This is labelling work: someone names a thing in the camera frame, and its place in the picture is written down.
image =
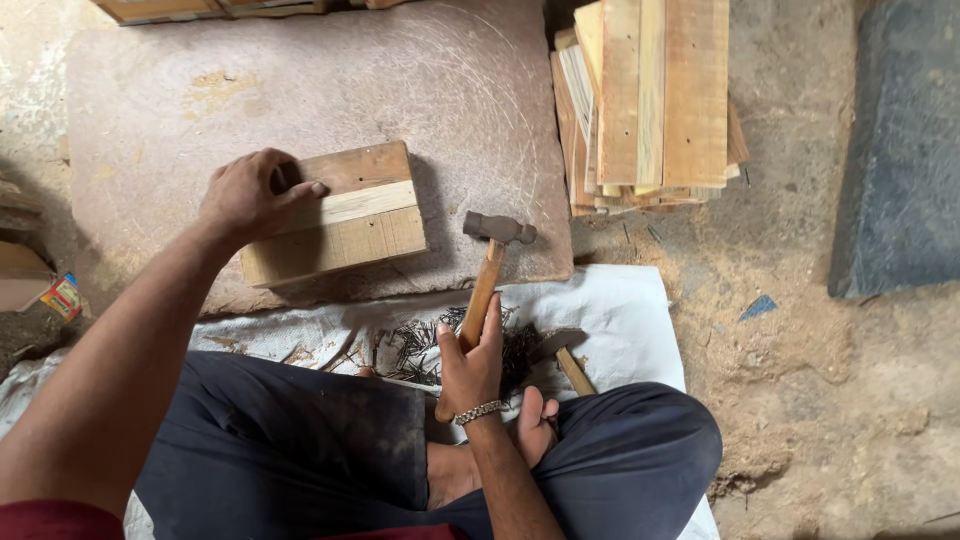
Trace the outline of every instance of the chain bracelet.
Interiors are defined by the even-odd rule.
[[[457,426],[462,426],[463,424],[466,424],[467,422],[472,422],[477,418],[484,416],[485,414],[490,414],[495,411],[500,411],[504,407],[506,407],[506,405],[500,400],[496,400],[494,402],[489,402],[488,404],[476,406],[463,414],[453,415],[453,423],[456,424]]]

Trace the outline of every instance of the dirt floor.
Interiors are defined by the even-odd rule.
[[[568,3],[551,1],[551,20]],[[572,224],[578,263],[660,268],[689,391],[724,435],[710,495],[725,538],[960,530],[924,525],[960,511],[960,283],[827,296],[864,8],[732,0],[730,86],[750,182],[678,214]],[[51,227],[29,240],[61,272],[75,246],[62,59],[78,31],[109,26],[80,0],[0,6],[0,172],[47,205]],[[737,322],[761,294],[779,307]],[[83,325],[56,317],[0,314],[0,373],[12,352],[33,344],[23,355],[36,355]]]

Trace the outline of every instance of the leg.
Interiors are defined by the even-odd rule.
[[[675,540],[720,464],[709,411],[663,384],[564,402],[558,422],[560,442],[533,474],[570,540]],[[492,539],[482,491],[430,512],[430,521]]]
[[[423,414],[382,380],[188,353],[135,490],[158,540],[392,527],[426,505]]]

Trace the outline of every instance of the bare foot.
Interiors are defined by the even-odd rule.
[[[560,402],[543,402],[543,395],[536,386],[527,386],[523,391],[523,405],[516,417],[514,444],[520,455],[533,469],[547,452],[557,446],[556,424]]]
[[[436,510],[480,489],[480,471],[469,445],[426,443],[426,509]]]
[[[511,433],[511,438],[531,469],[557,445],[552,424],[559,408],[557,400],[544,403],[536,386],[528,386],[524,391],[516,432]],[[469,445],[426,443],[426,479],[430,491],[427,510],[435,510],[483,487]]]

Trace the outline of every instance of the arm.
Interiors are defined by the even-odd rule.
[[[480,345],[466,356],[450,327],[437,327],[444,363],[444,392],[449,393],[457,414],[497,399],[503,364],[500,325],[500,295],[495,294],[487,310]],[[534,411],[535,415],[539,412],[538,408]],[[514,447],[500,415],[482,416],[467,423],[464,429],[480,471],[493,536],[497,540],[563,540],[557,519],[530,475],[527,461]]]
[[[324,191],[308,183],[274,196],[270,174],[292,159],[267,149],[217,169],[201,217],[110,306],[0,441],[0,504],[71,500],[123,518],[217,273]]]

